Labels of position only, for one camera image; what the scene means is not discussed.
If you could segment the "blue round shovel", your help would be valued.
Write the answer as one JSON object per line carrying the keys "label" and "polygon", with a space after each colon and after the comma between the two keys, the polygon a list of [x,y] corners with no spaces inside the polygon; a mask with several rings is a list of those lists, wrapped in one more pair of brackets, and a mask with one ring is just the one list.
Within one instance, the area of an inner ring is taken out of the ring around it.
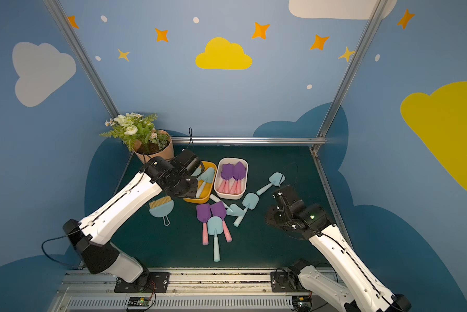
{"label": "blue round shovel", "polygon": [[223,233],[222,221],[219,217],[211,217],[207,222],[208,234],[213,236],[213,260],[220,261],[219,235]]}

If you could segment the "purple square shovel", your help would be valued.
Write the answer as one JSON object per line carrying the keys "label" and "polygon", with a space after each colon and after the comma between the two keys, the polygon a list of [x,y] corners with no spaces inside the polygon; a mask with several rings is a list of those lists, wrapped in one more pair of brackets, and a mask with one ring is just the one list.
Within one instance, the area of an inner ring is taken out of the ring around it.
{"label": "purple square shovel", "polygon": [[223,179],[232,179],[233,178],[233,169],[234,165],[231,163],[223,164],[221,178]]}
{"label": "purple square shovel", "polygon": [[232,242],[232,236],[229,232],[228,226],[226,225],[225,218],[227,215],[224,204],[220,201],[211,205],[211,212],[214,217],[219,217],[222,221],[223,232],[228,243]]}
{"label": "purple square shovel", "polygon": [[200,204],[196,207],[197,219],[202,223],[202,245],[209,244],[209,234],[207,231],[207,222],[211,218],[210,204]]}

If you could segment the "blue pointed shovel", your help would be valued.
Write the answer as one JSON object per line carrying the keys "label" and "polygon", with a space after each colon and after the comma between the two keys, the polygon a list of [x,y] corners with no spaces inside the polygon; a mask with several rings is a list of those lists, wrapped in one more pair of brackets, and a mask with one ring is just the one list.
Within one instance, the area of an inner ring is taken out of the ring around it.
{"label": "blue pointed shovel", "polygon": [[207,184],[211,184],[215,178],[215,169],[213,167],[206,169],[198,178],[200,185],[196,193],[196,198],[200,198]]}

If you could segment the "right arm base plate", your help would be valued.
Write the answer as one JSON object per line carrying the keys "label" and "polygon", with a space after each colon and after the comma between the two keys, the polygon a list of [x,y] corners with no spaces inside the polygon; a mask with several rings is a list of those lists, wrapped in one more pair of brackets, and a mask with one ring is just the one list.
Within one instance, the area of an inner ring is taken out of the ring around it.
{"label": "right arm base plate", "polygon": [[294,293],[307,293],[309,292],[305,289],[302,284],[300,283],[298,276],[296,276],[291,271],[286,270],[275,270],[270,273],[270,280],[271,280],[271,289],[272,292],[294,292]]}

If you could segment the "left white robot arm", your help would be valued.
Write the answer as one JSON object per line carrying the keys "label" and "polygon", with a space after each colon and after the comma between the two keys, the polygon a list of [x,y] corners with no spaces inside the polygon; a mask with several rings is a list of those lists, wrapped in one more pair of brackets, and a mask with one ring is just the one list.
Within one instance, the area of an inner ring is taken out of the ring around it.
{"label": "left white robot arm", "polygon": [[154,157],[108,202],[81,221],[69,220],[63,231],[92,274],[109,273],[140,289],[148,284],[148,269],[119,250],[111,238],[144,204],[165,192],[177,198],[191,198],[198,190],[194,172],[202,161],[190,150],[170,161]]}

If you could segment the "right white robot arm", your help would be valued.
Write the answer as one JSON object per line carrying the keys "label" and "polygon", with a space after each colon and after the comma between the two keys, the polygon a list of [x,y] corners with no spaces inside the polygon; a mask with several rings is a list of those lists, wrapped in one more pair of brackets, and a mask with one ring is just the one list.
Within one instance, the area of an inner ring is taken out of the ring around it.
{"label": "right white robot arm", "polygon": [[406,296],[394,294],[377,279],[346,242],[340,229],[320,205],[306,205],[291,185],[273,192],[277,204],[268,209],[268,225],[297,233],[329,262],[342,283],[323,276],[306,260],[289,269],[300,285],[338,311],[409,311]]}

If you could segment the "purple pointed shovel pink handle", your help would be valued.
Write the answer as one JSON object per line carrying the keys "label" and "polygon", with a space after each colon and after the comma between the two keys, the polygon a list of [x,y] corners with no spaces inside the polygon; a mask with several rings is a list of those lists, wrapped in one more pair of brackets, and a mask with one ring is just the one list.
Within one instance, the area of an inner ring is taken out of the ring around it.
{"label": "purple pointed shovel pink handle", "polygon": [[229,180],[223,179],[218,188],[218,191],[220,193],[229,194],[229,190],[230,190]]}

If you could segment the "yellow plastic storage box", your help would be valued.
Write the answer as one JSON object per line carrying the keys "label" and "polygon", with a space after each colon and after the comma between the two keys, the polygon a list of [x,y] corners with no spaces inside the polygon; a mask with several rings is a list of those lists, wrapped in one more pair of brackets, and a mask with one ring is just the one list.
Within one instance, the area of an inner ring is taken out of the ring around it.
{"label": "yellow plastic storage box", "polygon": [[[204,165],[205,170],[208,169],[208,168],[213,167],[215,169],[215,177],[216,177],[217,166],[214,163],[211,163],[209,161],[202,161],[202,164]],[[214,180],[213,180],[213,182],[211,184],[206,185],[206,187],[203,190],[202,195],[201,195],[200,198],[196,198],[196,196],[195,196],[194,198],[185,198],[184,201],[192,203],[192,204],[204,204],[204,203],[206,203],[209,200],[209,197],[211,195],[211,191],[212,191],[212,189],[214,187],[214,183],[215,183],[215,178],[214,178]]]}

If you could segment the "white plastic storage box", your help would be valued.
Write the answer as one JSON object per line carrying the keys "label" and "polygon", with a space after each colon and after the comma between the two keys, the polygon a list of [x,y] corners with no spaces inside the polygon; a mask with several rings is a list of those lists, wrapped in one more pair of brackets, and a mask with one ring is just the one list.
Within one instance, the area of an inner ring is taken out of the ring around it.
{"label": "white plastic storage box", "polygon": [[[246,167],[246,177],[242,180],[242,192],[240,194],[232,194],[230,192],[230,190],[231,190],[231,188],[232,188],[232,186],[233,186],[233,184],[235,182],[235,179],[233,177],[229,181],[229,185],[230,185],[229,194],[220,193],[218,191],[218,188],[219,188],[219,186],[220,186],[220,184],[222,182],[221,172],[222,172],[223,164],[231,163],[231,164],[233,164],[235,166],[238,162],[242,162],[244,164],[244,166]],[[223,158],[223,159],[220,160],[220,162],[218,164],[218,170],[217,170],[217,173],[216,173],[216,178],[215,178],[215,183],[214,183],[214,191],[216,192],[216,195],[219,198],[229,199],[229,200],[241,199],[244,196],[244,193],[246,192],[247,177],[248,177],[248,163],[245,160],[238,159],[238,158],[231,158],[231,157]]]}

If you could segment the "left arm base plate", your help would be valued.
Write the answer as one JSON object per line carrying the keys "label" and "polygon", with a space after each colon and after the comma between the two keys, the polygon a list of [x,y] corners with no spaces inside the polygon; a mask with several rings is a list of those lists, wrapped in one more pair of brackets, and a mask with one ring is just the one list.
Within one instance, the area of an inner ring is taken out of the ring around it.
{"label": "left arm base plate", "polygon": [[115,293],[161,293],[167,292],[169,285],[169,272],[144,271],[134,282],[126,282],[122,278],[116,279]]}

